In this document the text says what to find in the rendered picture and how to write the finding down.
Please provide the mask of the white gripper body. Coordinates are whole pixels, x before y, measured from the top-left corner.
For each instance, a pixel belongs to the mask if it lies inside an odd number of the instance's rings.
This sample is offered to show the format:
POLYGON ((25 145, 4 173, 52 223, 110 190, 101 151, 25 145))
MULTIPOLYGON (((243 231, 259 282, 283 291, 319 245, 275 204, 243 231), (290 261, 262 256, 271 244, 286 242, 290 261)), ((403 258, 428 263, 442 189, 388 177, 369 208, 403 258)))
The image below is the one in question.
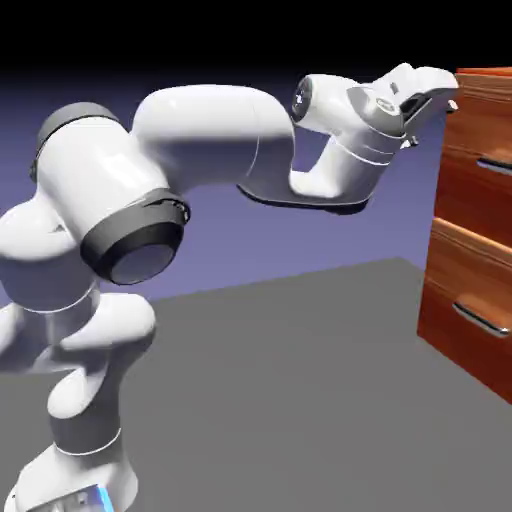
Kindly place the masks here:
POLYGON ((450 71, 434 67, 414 68, 401 85, 399 102, 408 135, 415 135, 432 118, 446 113, 458 90, 450 71))

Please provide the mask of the brown wooden cabinet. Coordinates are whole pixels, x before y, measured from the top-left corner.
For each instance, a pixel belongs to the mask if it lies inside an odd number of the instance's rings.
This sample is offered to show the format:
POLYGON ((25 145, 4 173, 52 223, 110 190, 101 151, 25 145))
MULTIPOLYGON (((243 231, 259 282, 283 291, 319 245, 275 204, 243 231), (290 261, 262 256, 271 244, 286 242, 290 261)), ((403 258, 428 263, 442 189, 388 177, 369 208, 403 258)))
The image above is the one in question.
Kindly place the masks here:
POLYGON ((512 67, 456 78, 417 334, 512 405, 512 67))

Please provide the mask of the wooden drawer front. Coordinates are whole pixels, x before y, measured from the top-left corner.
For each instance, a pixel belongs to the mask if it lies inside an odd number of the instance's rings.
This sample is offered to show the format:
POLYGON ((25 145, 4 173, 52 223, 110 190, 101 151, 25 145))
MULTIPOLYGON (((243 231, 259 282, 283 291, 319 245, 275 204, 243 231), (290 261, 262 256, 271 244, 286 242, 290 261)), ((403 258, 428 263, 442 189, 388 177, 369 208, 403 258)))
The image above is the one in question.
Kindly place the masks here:
POLYGON ((512 163, 512 67, 461 68, 459 109, 446 118, 434 215, 512 248, 512 176, 477 164, 512 163))
POLYGON ((454 301, 512 330, 512 248, 435 218, 417 333, 512 404, 512 335, 489 334, 460 316, 454 301))

